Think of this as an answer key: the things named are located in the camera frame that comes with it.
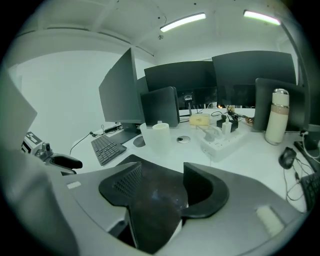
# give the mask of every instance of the ceiling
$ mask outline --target ceiling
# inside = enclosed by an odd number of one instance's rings
[[[200,46],[224,39],[277,40],[284,33],[281,26],[244,18],[244,10],[286,15],[276,0],[48,0],[18,35],[56,28],[81,29],[115,36],[154,54],[183,44]],[[165,23],[200,12],[206,19],[160,31]]]

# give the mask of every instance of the computer mouse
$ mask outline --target computer mouse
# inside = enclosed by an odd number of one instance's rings
[[[286,147],[283,153],[279,156],[279,164],[284,169],[290,169],[295,161],[297,153],[291,148]]]

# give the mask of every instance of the white wall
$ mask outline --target white wall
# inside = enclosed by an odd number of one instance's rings
[[[280,41],[277,46],[278,50],[283,53],[291,54],[292,59],[293,59],[293,64],[294,64],[294,71],[295,71],[295,77],[296,77],[296,82],[298,83],[299,81],[299,66],[298,66],[298,56],[296,54],[296,51],[294,47],[292,46],[289,38],[285,36],[286,38]]]
[[[18,65],[22,94],[38,112],[30,130],[55,153],[68,155],[75,140],[105,124],[98,87],[120,57],[112,52],[65,51]],[[154,66],[140,59],[135,65],[138,79]]]
[[[204,44],[190,45],[180,48],[166,49],[155,54],[157,64],[163,65],[175,62],[203,61],[214,56],[241,51],[278,51],[273,40],[255,39],[224,39],[209,41]]]
[[[14,65],[14,66],[10,67],[8,69],[8,73],[9,73],[10,78],[12,79],[13,84],[15,85],[15,87],[17,87],[19,92],[21,92],[22,76],[18,74],[18,65]]]
[[[5,56],[7,67],[48,54],[68,51],[100,51],[123,54],[129,47],[140,60],[153,63],[154,57],[112,36],[77,29],[47,29],[30,32],[14,39]]]

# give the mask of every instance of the white container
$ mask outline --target white container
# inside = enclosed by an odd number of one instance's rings
[[[144,143],[154,152],[160,155],[167,155],[172,149],[169,124],[158,123],[152,128],[146,126],[146,123],[140,125]]]
[[[289,116],[289,93],[285,89],[275,89],[272,93],[272,104],[265,140],[272,145],[280,144],[286,132]]]
[[[225,136],[225,137],[228,137],[231,133],[231,122],[229,122],[229,118],[227,118],[225,120],[225,122],[222,124],[222,134]]]

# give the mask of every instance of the monitor stand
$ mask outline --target monitor stand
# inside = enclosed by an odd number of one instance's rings
[[[191,104],[190,102],[188,102],[188,109],[189,109],[189,114],[184,114],[184,115],[180,115],[180,117],[191,117],[192,116],[192,111],[191,111]]]
[[[112,140],[115,143],[124,144],[132,138],[141,134],[141,131],[137,129],[134,123],[121,123],[123,131],[112,136]]]

